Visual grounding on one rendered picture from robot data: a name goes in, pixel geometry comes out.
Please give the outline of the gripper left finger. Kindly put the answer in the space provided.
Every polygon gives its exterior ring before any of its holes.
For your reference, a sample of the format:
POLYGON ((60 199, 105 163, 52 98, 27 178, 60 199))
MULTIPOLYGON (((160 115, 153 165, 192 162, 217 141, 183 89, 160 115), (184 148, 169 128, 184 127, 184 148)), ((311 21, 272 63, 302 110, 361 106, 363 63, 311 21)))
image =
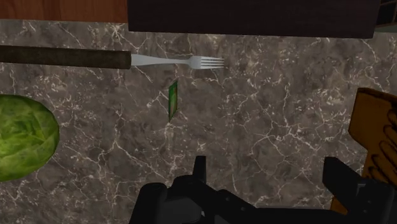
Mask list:
POLYGON ((178 176, 170 187, 145 184, 129 224, 245 224, 257 208, 227 190, 206 183, 206 157, 197 156, 191 175, 178 176))

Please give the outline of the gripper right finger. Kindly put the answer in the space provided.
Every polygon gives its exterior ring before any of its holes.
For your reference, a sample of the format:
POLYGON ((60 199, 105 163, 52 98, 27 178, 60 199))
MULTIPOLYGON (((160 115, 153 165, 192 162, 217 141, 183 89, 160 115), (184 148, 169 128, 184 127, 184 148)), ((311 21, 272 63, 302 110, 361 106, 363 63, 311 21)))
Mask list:
POLYGON ((323 185, 347 209, 335 224, 397 224, 397 190, 389 183, 364 178, 337 157, 326 157, 323 185))

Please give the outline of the orange-brown carved wooden object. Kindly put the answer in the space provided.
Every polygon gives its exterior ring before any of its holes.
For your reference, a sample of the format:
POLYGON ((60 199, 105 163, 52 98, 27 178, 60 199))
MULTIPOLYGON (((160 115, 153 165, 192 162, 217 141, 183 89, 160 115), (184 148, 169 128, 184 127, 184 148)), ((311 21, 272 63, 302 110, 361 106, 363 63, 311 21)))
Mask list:
POLYGON ((359 88, 348 128, 349 135, 366 150, 363 171, 358 174, 337 159, 324 165, 324 185, 333 194, 330 209, 347 214, 363 178, 376 179, 397 190, 397 95, 359 88))

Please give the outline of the green lettuce head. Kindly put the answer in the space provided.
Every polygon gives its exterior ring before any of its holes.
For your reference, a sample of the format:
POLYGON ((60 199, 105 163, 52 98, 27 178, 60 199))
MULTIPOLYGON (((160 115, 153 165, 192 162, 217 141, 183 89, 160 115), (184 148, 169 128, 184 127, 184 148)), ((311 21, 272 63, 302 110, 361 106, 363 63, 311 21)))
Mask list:
POLYGON ((59 124, 45 105, 21 95, 0 94, 0 182, 40 169, 59 140, 59 124))

